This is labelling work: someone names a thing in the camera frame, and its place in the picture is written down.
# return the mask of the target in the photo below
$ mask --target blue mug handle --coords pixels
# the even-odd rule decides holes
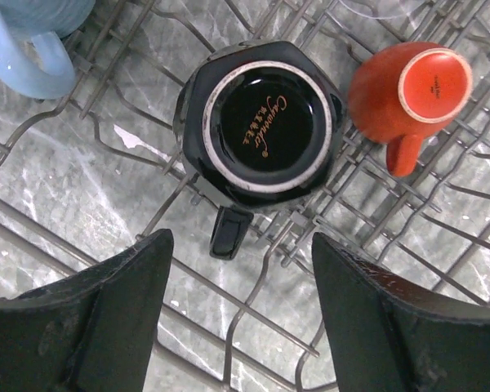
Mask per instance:
[[[74,87],[73,63],[54,31],[31,37],[43,64],[38,67],[18,46],[0,12],[0,79],[24,96],[52,100]]]

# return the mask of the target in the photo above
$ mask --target metal wire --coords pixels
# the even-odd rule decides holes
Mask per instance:
[[[284,25],[283,31],[278,31],[276,33],[276,38],[278,39],[289,39],[294,28],[300,22],[304,22],[308,29],[303,33],[303,37],[299,41],[299,46],[302,50],[305,50],[313,40],[315,40],[318,34],[322,34],[327,37],[327,39],[330,39],[331,42],[338,42],[343,45],[345,54],[350,56],[357,63],[360,63],[375,51],[375,49],[371,47],[371,43],[365,42],[361,37],[358,37],[352,28],[345,26],[341,19],[337,17],[337,0],[331,0],[319,13],[311,15],[309,9],[313,2],[314,0],[299,2],[292,0],[273,0],[265,9],[265,12],[257,23],[250,24],[247,21],[247,18],[239,11],[238,6],[233,0],[225,0],[226,6],[236,15],[236,18],[243,27],[250,32],[250,38],[252,39],[262,38],[265,35],[265,31],[280,10],[289,10],[290,16],[287,23]],[[111,88],[119,99],[120,105],[127,110],[141,116],[146,121],[150,121],[163,127],[167,131],[172,129],[172,126],[167,121],[156,118],[127,100],[123,95],[122,88],[116,85],[112,79],[113,71],[121,62],[123,62],[124,55],[131,51],[152,65],[157,72],[170,78],[176,84],[180,86],[183,85],[184,82],[181,78],[176,76],[174,72],[160,64],[159,61],[155,60],[152,56],[149,56],[144,51],[140,50],[132,42],[136,32],[141,28],[142,22],[150,12],[153,12],[158,17],[181,23],[199,40],[200,45],[206,47],[210,52],[214,52],[215,48],[210,43],[209,39],[204,37],[202,32],[194,26],[187,16],[182,13],[162,11],[159,9],[160,1],[155,2],[154,0],[142,2],[143,7],[141,8],[140,14],[136,17],[136,20],[128,33],[125,35],[120,34],[115,29],[115,25],[123,12],[126,3],[127,0],[118,0],[116,6],[109,15],[91,16],[91,21],[100,27],[100,32],[85,57],[75,56],[75,61],[79,68],[77,86],[69,96],[60,100],[53,110],[26,119],[11,133],[5,143],[0,142],[0,167],[8,159],[19,139],[25,137],[25,134],[29,133],[29,129],[33,125],[44,119],[53,118],[61,114],[63,110],[74,111],[80,118],[87,118],[87,121],[92,122],[95,143],[103,150],[138,163],[160,167],[164,173],[167,173],[171,178],[178,181],[178,186],[171,197],[158,209],[156,215],[149,224],[142,228],[142,234],[145,235],[152,232],[163,214],[167,212],[167,209],[172,205],[180,192],[182,192],[182,189],[190,189],[195,193],[197,190],[192,186],[191,181],[189,181],[190,178],[185,177],[183,173],[174,168],[175,162],[180,157],[179,152],[173,154],[168,161],[161,158],[157,158],[156,161],[153,161],[135,154],[129,154],[120,149],[115,149],[106,144],[101,139],[100,119],[94,113],[95,104],[101,99],[105,92]],[[379,28],[395,37],[396,42],[432,40],[441,42],[454,49],[457,49],[465,42],[475,43],[486,51],[486,57],[490,63],[490,26],[483,17],[483,12],[488,6],[490,6],[490,0],[440,0],[437,2],[426,2],[425,5],[420,7],[416,12],[418,15],[423,15],[421,23],[419,23],[419,25],[408,35],[402,33],[404,29],[396,29],[389,22],[381,21],[378,23]],[[109,64],[105,68],[101,68],[99,65],[95,64],[95,58],[102,49],[104,43],[109,39],[118,41],[119,47]],[[100,75],[97,78],[96,86],[94,87],[93,92],[88,96],[85,105],[81,106],[74,99],[74,93],[86,77],[94,77],[95,73]],[[419,159],[418,164],[420,170],[416,173],[416,177],[411,182],[392,178],[376,158],[375,147],[363,140],[363,138],[358,135],[355,128],[347,127],[344,132],[345,143],[337,160],[338,167],[334,177],[331,178],[327,186],[316,194],[312,200],[308,201],[307,204],[299,206],[294,211],[279,212],[276,214],[266,228],[262,229],[259,224],[252,227],[252,232],[255,233],[260,240],[266,241],[269,244],[269,249],[265,253],[261,274],[256,281],[256,285],[245,301],[241,301],[232,296],[183,262],[177,259],[173,261],[174,268],[188,274],[208,289],[214,291],[218,296],[225,298],[227,301],[230,301],[233,305],[238,307],[238,312],[234,316],[225,334],[225,339],[221,339],[209,332],[203,326],[196,324],[183,314],[178,313],[168,305],[163,306],[164,316],[177,321],[185,328],[188,328],[192,333],[200,336],[219,350],[225,352],[222,379],[214,377],[200,367],[197,367],[180,355],[174,353],[172,350],[168,349],[158,337],[154,346],[155,352],[166,358],[170,363],[175,364],[178,368],[197,378],[205,385],[212,387],[214,390],[235,390],[230,384],[234,360],[254,369],[285,390],[327,391],[336,389],[337,384],[335,381],[330,381],[325,385],[314,387],[313,389],[305,389],[301,378],[307,359],[311,355],[319,356],[316,346],[324,335],[323,323],[320,324],[318,331],[315,333],[311,342],[307,344],[297,336],[294,336],[280,327],[267,316],[252,308],[258,293],[265,285],[265,279],[269,273],[269,265],[272,262],[271,258],[274,254],[279,254],[283,257],[283,266],[295,263],[305,274],[312,275],[312,271],[308,267],[310,263],[301,256],[299,251],[305,246],[310,235],[315,231],[324,231],[334,235],[358,254],[378,264],[385,261],[386,256],[392,249],[398,248],[438,276],[439,280],[432,287],[433,290],[440,292],[444,288],[451,286],[477,304],[490,305],[490,298],[481,298],[455,279],[457,273],[461,271],[461,269],[469,262],[469,259],[479,249],[488,249],[490,251],[490,242],[487,241],[487,238],[490,235],[490,220],[478,235],[471,235],[436,219],[435,215],[432,216],[430,214],[436,214],[442,211],[441,207],[434,201],[435,195],[441,189],[448,188],[457,194],[471,195],[476,198],[490,201],[490,194],[480,192],[478,189],[468,189],[451,183],[451,179],[458,172],[462,163],[468,156],[481,160],[490,160],[490,154],[480,153],[475,150],[479,145],[486,145],[490,148],[490,140],[487,138],[488,133],[490,132],[490,81],[482,81],[481,83],[486,83],[483,84],[484,93],[470,98],[470,102],[467,105],[467,110],[463,117],[455,121],[455,127],[453,129],[445,130],[443,137],[439,138],[440,142],[436,146],[434,153],[431,154],[428,159],[424,160],[423,157]],[[484,115],[488,119],[486,127],[482,130],[476,130],[470,125],[470,122],[477,115]],[[442,173],[437,172],[436,164],[454,145],[461,148],[461,153],[458,158],[448,170]],[[386,213],[377,219],[367,216],[367,214],[360,208],[352,205],[345,196],[345,193],[354,186],[354,182],[360,176],[369,176],[380,188],[386,189],[388,198],[391,200],[391,205],[385,208]],[[430,192],[425,195],[424,192],[420,191],[420,187],[427,179],[434,179],[435,184]],[[337,228],[334,223],[327,218],[327,214],[337,206],[346,208],[354,214],[357,220],[366,225],[367,231],[362,238],[353,240],[342,233],[341,229]],[[400,231],[394,232],[389,229],[389,222],[396,216],[396,214],[403,211],[403,209],[407,209],[411,214],[401,227]],[[84,265],[94,265],[97,262],[83,250],[76,248],[73,244],[52,233],[49,229],[44,228],[35,220],[22,212],[19,212],[13,206],[5,203],[1,199],[0,212],[7,218],[23,225],[39,237],[44,238],[55,247],[68,253]],[[452,263],[448,270],[442,271],[435,267],[431,262],[417,255],[403,242],[403,238],[417,218],[427,220],[432,225],[448,230],[450,233],[470,242],[468,248],[466,248]],[[74,273],[73,269],[1,224],[0,237],[6,239],[14,246],[19,247],[23,252],[36,257],[38,260],[49,265],[52,269],[63,275]],[[385,238],[387,243],[379,254],[374,254],[369,251],[368,248],[379,237]],[[252,316],[259,323],[264,324],[280,336],[284,336],[288,342],[302,349],[301,357],[299,358],[294,372],[294,382],[280,376],[276,371],[265,366],[259,359],[252,358],[250,355],[243,353],[233,345],[234,331],[240,323],[242,316],[245,314]]]

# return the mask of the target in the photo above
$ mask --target black mug handle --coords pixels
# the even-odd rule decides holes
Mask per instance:
[[[232,260],[238,253],[254,214],[234,208],[220,207],[211,236],[211,256]]]

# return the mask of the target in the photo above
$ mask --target red mug handle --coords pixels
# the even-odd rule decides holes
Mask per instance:
[[[386,146],[386,166],[392,176],[404,177],[414,171],[422,142],[422,136],[405,135]]]

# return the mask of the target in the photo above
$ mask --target dishwasher rack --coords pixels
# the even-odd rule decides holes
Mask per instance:
[[[160,1],[154,0],[136,2],[140,6],[139,15],[137,15],[136,20],[126,33],[119,33],[115,28],[116,22],[127,3],[127,0],[117,0],[109,15],[93,13],[90,22],[99,28],[100,33],[92,43],[86,56],[80,56],[74,51],[82,37],[81,31],[77,31],[66,39],[65,45],[69,52],[74,55],[73,62],[78,70],[77,86],[69,96],[61,99],[53,110],[26,119],[11,133],[5,143],[0,142],[0,167],[7,161],[20,138],[29,134],[29,129],[33,125],[44,119],[54,118],[64,110],[73,110],[75,113],[79,113],[80,118],[87,118],[92,122],[95,142],[106,152],[122,158],[132,159],[144,165],[157,167],[162,173],[168,174],[171,178],[177,180],[178,185],[175,191],[159,208],[147,226],[142,228],[140,235],[145,236],[154,230],[183,189],[191,189],[194,192],[195,195],[191,200],[192,204],[199,203],[203,196],[197,193],[197,190],[190,183],[190,178],[185,176],[181,169],[178,168],[179,151],[176,151],[167,160],[159,158],[152,160],[136,154],[130,154],[127,151],[116,149],[106,144],[102,140],[100,132],[101,119],[95,114],[94,105],[98,100],[102,99],[108,89],[112,89],[119,98],[119,103],[126,109],[141,116],[145,121],[154,122],[168,131],[172,130],[170,123],[136,107],[126,99],[123,94],[123,88],[117,85],[113,79],[114,70],[118,63],[123,61],[124,54],[128,51],[133,51],[145,61],[148,61],[157,72],[163,73],[173,82],[183,86],[184,82],[181,78],[132,44],[135,34],[137,34],[142,22],[150,13],[183,24],[199,40],[199,45],[205,46],[209,51],[214,51],[215,48],[209,38],[205,37],[194,26],[188,16],[181,12],[163,11],[160,8]],[[274,36],[269,38],[291,39],[291,34],[297,25],[304,24],[305,31],[298,37],[297,41],[297,45],[303,51],[307,49],[318,34],[326,36],[335,45],[340,45],[343,48],[341,54],[349,56],[357,64],[367,59],[376,49],[380,49],[375,48],[371,43],[367,43],[365,38],[359,37],[356,34],[356,25],[348,26],[338,16],[341,13],[338,10],[342,7],[338,0],[327,1],[327,4],[318,11],[309,13],[309,9],[314,3],[315,0],[273,0],[265,7],[261,18],[255,23],[247,19],[234,0],[221,2],[221,7],[228,7],[235,14],[237,20],[250,33],[251,39],[263,38],[276,13],[281,9],[285,9],[289,11],[287,23],[283,26],[283,29],[275,31]],[[429,40],[440,42],[454,50],[460,50],[462,47],[477,47],[488,62],[488,75],[490,75],[490,24],[484,16],[489,7],[490,0],[428,1],[412,14],[410,20],[381,20],[374,22],[374,24],[381,31],[384,30],[385,34],[391,36],[396,43]],[[110,62],[105,67],[100,67],[95,64],[95,58],[99,51],[102,50],[102,45],[106,40],[116,40],[119,46]],[[85,102],[79,104],[74,97],[74,93],[80,83],[86,78],[95,79],[96,85]],[[480,123],[482,125],[476,125],[476,118],[482,120]],[[450,127],[443,130],[437,138],[430,141],[429,149],[425,150],[420,156],[418,168],[409,179],[391,177],[385,170],[377,146],[363,139],[350,122],[346,123],[344,144],[337,159],[338,164],[327,186],[305,205],[301,205],[292,211],[279,212],[268,220],[260,218],[251,227],[258,240],[268,243],[269,247],[263,258],[261,274],[245,301],[232,296],[182,261],[176,258],[173,260],[173,265],[176,268],[197,279],[201,284],[239,308],[229,326],[225,339],[221,339],[171,306],[167,304],[163,306],[162,315],[176,320],[193,333],[225,352],[222,379],[205,372],[200,367],[176,354],[162,344],[159,337],[155,342],[155,353],[215,390],[236,390],[231,385],[233,361],[239,361],[254,369],[284,390],[312,390],[318,392],[336,389],[337,384],[332,380],[327,384],[311,389],[306,389],[303,386],[302,372],[305,363],[311,355],[319,355],[316,346],[323,339],[323,323],[319,326],[314,338],[309,342],[305,342],[252,308],[258,293],[265,285],[269,265],[274,255],[280,256],[282,266],[287,267],[293,263],[301,269],[303,274],[312,277],[312,269],[308,257],[302,256],[304,252],[301,252],[301,250],[308,245],[311,235],[316,231],[328,233],[360,256],[377,264],[384,264],[389,253],[399,249],[437,277],[436,281],[430,285],[430,289],[442,292],[448,288],[457,292],[457,296],[464,298],[466,301],[490,306],[490,295],[483,297],[466,287],[456,278],[457,274],[466,267],[469,260],[479,249],[485,249],[490,252],[490,216],[487,217],[486,225],[479,229],[477,234],[470,234],[467,230],[457,227],[457,225],[436,218],[436,214],[442,212],[442,208],[436,199],[436,195],[439,192],[449,191],[451,192],[450,194],[455,195],[453,196],[454,198],[468,197],[468,203],[472,203],[473,200],[479,200],[480,203],[490,203],[490,193],[483,192],[482,189],[476,189],[475,187],[461,186],[452,181],[458,176],[461,168],[464,167],[465,162],[470,157],[476,162],[490,162],[490,154],[484,149],[490,149],[490,76],[481,78],[476,84],[474,94],[470,98],[470,102],[463,114]],[[456,150],[457,153],[452,154],[449,163],[441,165],[443,156],[446,156],[449,150],[452,152]],[[380,214],[377,217],[369,216],[361,207],[349,203],[349,198],[345,195],[356,186],[356,181],[360,177],[370,179],[379,191],[386,192],[384,214]],[[364,233],[362,238],[345,235],[341,228],[336,226],[336,222],[331,219],[330,212],[337,206],[353,214],[355,220],[363,226]],[[401,222],[399,227],[397,229],[390,227],[390,222],[400,212],[405,210],[407,211],[406,219]],[[49,229],[41,226],[35,220],[17,211],[13,206],[1,199],[0,212],[7,216],[8,219],[22,224],[49,243],[69,253],[83,264],[94,265],[97,263],[97,260],[83,250],[52,233]],[[452,236],[464,239],[467,247],[450,265],[446,268],[439,268],[435,263],[421,256],[419,252],[412,250],[403,241],[418,220],[427,222],[429,226],[425,227],[443,229]],[[70,266],[57,260],[54,256],[49,255],[2,224],[0,224],[0,237],[63,275],[75,272]],[[376,240],[383,243],[379,250],[371,247]],[[280,376],[260,360],[252,358],[242,352],[236,345],[233,345],[234,331],[245,314],[284,336],[291,342],[290,344],[297,345],[302,349],[303,354],[294,369],[294,381],[289,381],[287,378]]]

